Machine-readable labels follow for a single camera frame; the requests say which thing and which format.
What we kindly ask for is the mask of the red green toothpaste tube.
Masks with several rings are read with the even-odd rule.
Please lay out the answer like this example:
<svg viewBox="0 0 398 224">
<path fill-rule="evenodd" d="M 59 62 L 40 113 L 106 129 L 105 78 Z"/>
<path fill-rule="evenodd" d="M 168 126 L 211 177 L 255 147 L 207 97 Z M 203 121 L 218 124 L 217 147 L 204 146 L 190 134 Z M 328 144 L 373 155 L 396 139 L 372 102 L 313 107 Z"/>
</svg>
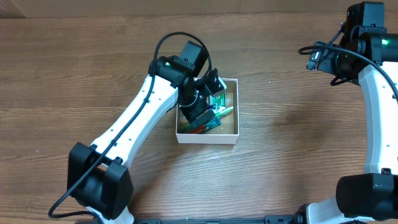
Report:
<svg viewBox="0 0 398 224">
<path fill-rule="evenodd" d="M 211 129 L 221 126 L 220 117 L 214 118 L 206 124 L 201 125 L 199 128 L 186 131 L 186 134 L 203 134 Z"/>
</svg>

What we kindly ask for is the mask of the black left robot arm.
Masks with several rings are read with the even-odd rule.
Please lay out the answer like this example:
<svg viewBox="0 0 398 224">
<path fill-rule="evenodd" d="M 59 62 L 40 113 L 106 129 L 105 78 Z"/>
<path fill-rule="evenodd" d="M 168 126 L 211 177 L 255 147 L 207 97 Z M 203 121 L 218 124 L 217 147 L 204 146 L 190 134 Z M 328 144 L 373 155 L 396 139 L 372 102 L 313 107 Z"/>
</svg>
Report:
<svg viewBox="0 0 398 224">
<path fill-rule="evenodd" d="M 226 86 L 216 69 L 198 77 L 210 56 L 201 42 L 187 42 L 180 55 L 157 57 L 144 84 L 116 122 L 89 146 L 76 143 L 68 157 L 67 189 L 86 207 L 93 223 L 133 223 L 128 205 L 133 193 L 129 168 L 155 124 L 178 106 L 192 129 L 216 113 L 207 98 Z"/>
</svg>

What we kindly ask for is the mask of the green white toothbrush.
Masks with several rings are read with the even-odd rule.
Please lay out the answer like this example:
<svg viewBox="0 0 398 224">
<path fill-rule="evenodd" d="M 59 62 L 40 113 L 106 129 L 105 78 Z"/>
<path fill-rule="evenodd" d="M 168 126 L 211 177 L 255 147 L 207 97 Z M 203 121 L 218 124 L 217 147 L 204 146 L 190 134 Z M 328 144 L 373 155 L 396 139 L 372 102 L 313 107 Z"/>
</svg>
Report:
<svg viewBox="0 0 398 224">
<path fill-rule="evenodd" d="M 234 107 L 233 107 L 233 106 L 231 106 L 231 107 L 229 107 L 229 108 L 226 108 L 226 109 L 224 109 L 224 110 L 221 110 L 220 112 L 217 112 L 217 113 L 215 114 L 215 118 L 218 118 L 218 117 L 220 117 L 220 118 L 221 118 L 221 117 L 225 117 L 225 116 L 231 114 L 231 113 L 233 112 L 233 110 L 234 110 Z M 179 127 L 179 130 L 180 130 L 180 131 L 186 131 L 186 130 L 189 130 L 189 129 L 191 129 L 191 126 L 190 126 L 189 123 L 186 123 L 186 124 L 184 124 L 183 126 Z"/>
</svg>

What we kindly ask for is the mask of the green soap bar packet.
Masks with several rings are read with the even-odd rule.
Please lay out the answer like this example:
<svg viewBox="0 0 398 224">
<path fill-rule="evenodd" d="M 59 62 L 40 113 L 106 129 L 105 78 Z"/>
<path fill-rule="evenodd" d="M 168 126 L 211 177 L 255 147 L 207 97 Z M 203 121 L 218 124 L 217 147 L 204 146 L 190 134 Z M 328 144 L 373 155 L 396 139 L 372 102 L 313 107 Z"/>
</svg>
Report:
<svg viewBox="0 0 398 224">
<path fill-rule="evenodd" d="M 215 113 L 220 113 L 226 109 L 226 93 L 222 93 L 218 96 L 209 97 L 210 109 L 213 109 Z"/>
</svg>

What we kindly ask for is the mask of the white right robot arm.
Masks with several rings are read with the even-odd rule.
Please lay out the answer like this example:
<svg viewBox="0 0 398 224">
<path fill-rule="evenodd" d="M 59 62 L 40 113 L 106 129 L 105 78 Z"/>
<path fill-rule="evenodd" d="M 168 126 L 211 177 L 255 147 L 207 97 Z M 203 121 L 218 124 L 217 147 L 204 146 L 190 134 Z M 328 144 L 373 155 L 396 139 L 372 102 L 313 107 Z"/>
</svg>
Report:
<svg viewBox="0 0 398 224">
<path fill-rule="evenodd" d="M 366 223 L 397 218 L 397 35 L 384 25 L 384 4 L 350 6 L 329 42 L 299 50 L 307 68 L 333 75 L 331 85 L 361 87 L 366 109 L 364 172 L 339 179 L 334 196 L 303 205 L 292 223 Z"/>
</svg>

